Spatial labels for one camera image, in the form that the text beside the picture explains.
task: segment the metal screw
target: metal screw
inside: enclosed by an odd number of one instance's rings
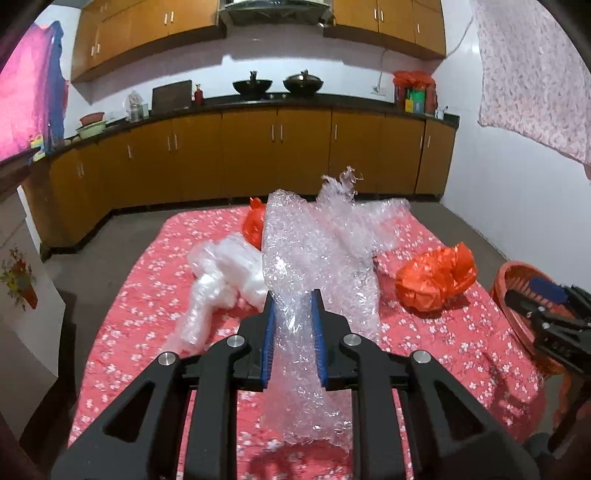
[[[232,335],[231,337],[228,337],[226,343],[232,348],[238,348],[239,346],[244,345],[244,337],[242,335]]]
[[[361,337],[359,335],[355,335],[354,333],[350,333],[343,337],[343,341],[349,346],[357,346],[361,343]]]
[[[413,360],[418,364],[427,364],[431,361],[431,355],[425,350],[417,350],[413,353]]]
[[[177,356],[172,352],[164,352],[158,355],[158,363],[165,367],[172,365],[177,360]]]

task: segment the floor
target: floor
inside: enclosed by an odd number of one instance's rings
[[[86,358],[96,332],[136,260],[158,235],[163,223],[182,210],[132,213],[112,218],[84,249],[75,255],[54,255],[46,267],[68,303],[76,324],[75,376],[80,388]],[[435,202],[414,202],[411,211],[446,245],[463,241],[474,253],[478,280],[487,290],[505,258],[468,224]],[[551,429],[559,379],[548,389],[547,415],[540,430]]]

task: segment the crumpled bubble wrap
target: crumpled bubble wrap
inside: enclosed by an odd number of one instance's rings
[[[195,355],[204,350],[216,309],[232,308],[240,292],[242,298],[262,312],[267,287],[262,254],[241,233],[228,235],[218,244],[198,244],[187,260],[197,280],[189,295],[189,309],[178,319],[162,351]]]
[[[377,340],[373,256],[395,247],[397,232],[382,224],[408,211],[408,202],[356,205],[351,169],[340,181],[325,180],[316,203],[283,190],[267,203],[263,272],[274,295],[277,331],[264,424],[289,443],[326,439],[349,450],[350,392],[320,386],[310,292],[319,288],[327,310],[344,315],[353,332]]]

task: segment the tablecloth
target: tablecloth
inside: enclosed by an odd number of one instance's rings
[[[186,256],[193,245],[239,231],[247,211],[247,207],[200,210],[166,221],[129,273],[99,329],[87,360],[70,444],[158,355],[187,309],[194,278]],[[418,317],[396,301],[388,274],[416,253],[441,245],[411,214],[399,220],[398,227],[399,247],[376,259],[382,291],[382,348],[403,355],[428,350],[511,434],[525,439],[544,410],[540,374],[480,284],[449,302],[439,314]],[[253,313],[241,299],[234,309],[217,312],[209,343],[235,333],[240,319]],[[262,395],[238,394],[239,478],[350,477],[350,457],[343,449],[318,441],[288,445],[278,432],[266,429],[261,421]]]

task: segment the range hood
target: range hood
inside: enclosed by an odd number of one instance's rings
[[[330,5],[314,0],[242,0],[228,2],[219,10],[224,23],[242,27],[253,24],[325,24]]]

